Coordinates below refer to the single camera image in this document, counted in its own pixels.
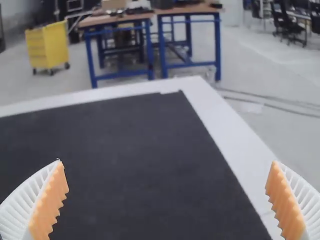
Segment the orange ridged part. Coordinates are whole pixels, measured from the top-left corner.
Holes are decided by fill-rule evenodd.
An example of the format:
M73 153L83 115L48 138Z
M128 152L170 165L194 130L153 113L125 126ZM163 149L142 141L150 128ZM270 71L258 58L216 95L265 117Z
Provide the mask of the orange ridged part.
M67 198L69 187L61 161L44 187L28 225L34 240L50 240L49 234L53 231L52 226L57 223L56 217L60 215L62 201Z
M281 235L286 240L299 240L306 229L304 217L291 186L276 161L271 164L265 193L269 196L269 202L273 204L272 210L275 212L275 218L279 220Z

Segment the white platform edge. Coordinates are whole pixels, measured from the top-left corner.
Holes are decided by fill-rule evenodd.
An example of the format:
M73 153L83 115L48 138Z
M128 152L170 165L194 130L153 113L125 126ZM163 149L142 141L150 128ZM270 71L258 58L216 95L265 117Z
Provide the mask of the white platform edge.
M200 76L142 82L40 98L0 107L0 117L129 96L182 90L218 145L254 208L263 217L271 212L265 184L273 152ZM273 223L266 228L274 232Z

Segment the white plastic part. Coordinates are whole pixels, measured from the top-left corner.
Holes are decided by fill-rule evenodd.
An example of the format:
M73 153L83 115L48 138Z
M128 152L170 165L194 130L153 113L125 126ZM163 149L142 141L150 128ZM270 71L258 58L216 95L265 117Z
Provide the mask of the white plastic part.
M3 240L33 240L29 221L60 160L45 166L19 185L0 204L0 234Z
M277 163L303 216L305 230L300 240L320 240L320 193L295 171Z

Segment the cardboard box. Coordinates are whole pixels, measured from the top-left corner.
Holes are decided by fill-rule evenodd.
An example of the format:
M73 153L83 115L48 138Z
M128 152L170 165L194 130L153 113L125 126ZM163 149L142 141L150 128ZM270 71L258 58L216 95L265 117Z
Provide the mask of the cardboard box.
M101 6L105 11L123 9L127 6L127 0L102 0Z

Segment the wooden tabletop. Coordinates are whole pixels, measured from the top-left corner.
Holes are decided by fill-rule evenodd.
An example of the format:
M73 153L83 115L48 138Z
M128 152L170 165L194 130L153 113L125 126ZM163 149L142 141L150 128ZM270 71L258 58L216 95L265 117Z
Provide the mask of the wooden tabletop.
M78 24L79 28L92 27L96 25L102 24L111 24L111 23L121 23L125 21L132 20L142 20L142 19L150 19L155 14L156 15L170 15L170 14L192 14L192 13L221 13L224 9L217 9L210 7L207 3L200 3L198 5L187 5L184 7L174 7L172 9L156 9L154 13L143 13L143 14L135 14L135 15L124 15L123 17L119 16L109 16L109 15L101 15L101 16L89 16L84 20L80 21ZM94 13L99 14L101 10L96 10Z
M102 24L112 24L112 23L121 23L121 22L132 21L132 20L150 19L154 15L155 15L154 13L143 13L143 14L135 14L135 15L124 15L123 17L110 16L110 15L88 16L87 18L79 22L78 27L85 28L85 27L92 27L92 26L102 25Z
M157 15L168 14L192 14L192 13L223 13L224 9L210 7L208 3L200 3L197 5L187 5L184 7L174 7L172 9L156 9Z

